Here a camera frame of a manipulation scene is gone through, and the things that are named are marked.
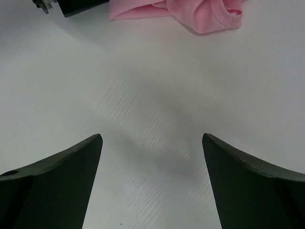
white surface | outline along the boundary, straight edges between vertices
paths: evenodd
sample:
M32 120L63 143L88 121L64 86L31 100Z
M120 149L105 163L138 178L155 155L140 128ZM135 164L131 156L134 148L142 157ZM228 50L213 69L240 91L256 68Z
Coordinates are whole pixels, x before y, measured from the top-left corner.
M305 173L303 0L247 1L204 36L54 7L1 2L0 173L101 133L84 229L220 229L205 132Z

fabric fold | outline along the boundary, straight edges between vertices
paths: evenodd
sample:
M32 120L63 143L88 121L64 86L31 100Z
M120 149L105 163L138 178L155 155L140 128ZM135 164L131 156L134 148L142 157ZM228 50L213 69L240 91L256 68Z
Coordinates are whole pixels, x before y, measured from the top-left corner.
M241 26L242 0L110 0L110 20L173 16L197 33Z

pink cloth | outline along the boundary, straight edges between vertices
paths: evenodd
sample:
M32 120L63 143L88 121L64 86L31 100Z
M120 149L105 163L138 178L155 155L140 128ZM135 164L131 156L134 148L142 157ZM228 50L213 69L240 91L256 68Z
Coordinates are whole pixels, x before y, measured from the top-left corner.
M174 16L197 33L241 26L243 0L110 0L111 20Z

pink t-shirt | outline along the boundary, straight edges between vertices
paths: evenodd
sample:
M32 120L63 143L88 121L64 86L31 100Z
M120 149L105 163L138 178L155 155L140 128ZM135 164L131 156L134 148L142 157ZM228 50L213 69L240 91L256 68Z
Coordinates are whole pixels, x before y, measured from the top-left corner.
M197 33L241 26L242 0L110 0L111 20L174 16Z

black object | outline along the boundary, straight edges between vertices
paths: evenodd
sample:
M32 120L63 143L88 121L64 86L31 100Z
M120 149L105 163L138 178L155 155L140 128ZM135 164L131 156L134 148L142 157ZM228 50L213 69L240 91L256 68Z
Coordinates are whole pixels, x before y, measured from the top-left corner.
M81 229L102 137L0 176L0 229Z
M65 18L83 12L90 8L109 2L109 0L33 0L37 8L42 8L48 14L52 3L58 2Z
M109 2L109 0L58 0L65 18L106 2Z
M223 229L305 229L305 174L209 134L203 149Z

